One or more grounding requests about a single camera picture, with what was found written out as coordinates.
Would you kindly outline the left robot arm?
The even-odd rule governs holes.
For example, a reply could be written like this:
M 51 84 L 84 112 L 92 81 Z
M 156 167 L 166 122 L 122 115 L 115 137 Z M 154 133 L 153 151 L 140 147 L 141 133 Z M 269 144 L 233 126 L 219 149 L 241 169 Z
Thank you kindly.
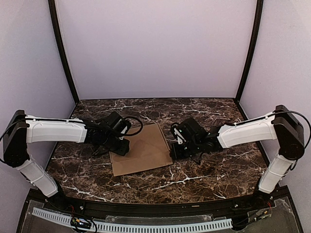
M 1 139 L 1 162 L 17 169 L 46 197 L 60 193 L 54 178 L 34 161 L 27 146 L 37 142 L 75 142 L 103 147 L 109 152 L 124 156 L 129 151 L 129 140 L 124 139 L 131 123 L 112 112 L 102 120 L 56 119 L 26 115 L 17 110 Z

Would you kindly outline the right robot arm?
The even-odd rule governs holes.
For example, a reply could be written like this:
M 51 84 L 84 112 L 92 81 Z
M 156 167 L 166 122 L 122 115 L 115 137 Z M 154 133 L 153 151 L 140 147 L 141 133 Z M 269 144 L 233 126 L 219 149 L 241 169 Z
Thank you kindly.
M 170 131 L 177 140 L 171 146 L 173 160 L 191 158 L 196 154 L 219 152 L 236 145 L 276 140 L 275 158 L 258 183 L 259 192 L 270 194 L 279 181 L 293 170 L 305 154 L 310 139 L 305 139 L 304 127 L 296 118 L 301 113 L 284 105 L 263 116 L 235 123 L 224 123 L 206 131 L 194 118 L 172 124 Z

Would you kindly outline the brown cardboard box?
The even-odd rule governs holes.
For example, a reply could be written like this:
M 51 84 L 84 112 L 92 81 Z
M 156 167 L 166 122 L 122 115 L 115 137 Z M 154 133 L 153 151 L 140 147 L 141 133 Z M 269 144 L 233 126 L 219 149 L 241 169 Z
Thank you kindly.
M 126 136 L 129 152 L 125 156 L 110 153 L 115 177 L 171 165 L 170 148 L 159 124 L 143 126 L 140 133 Z

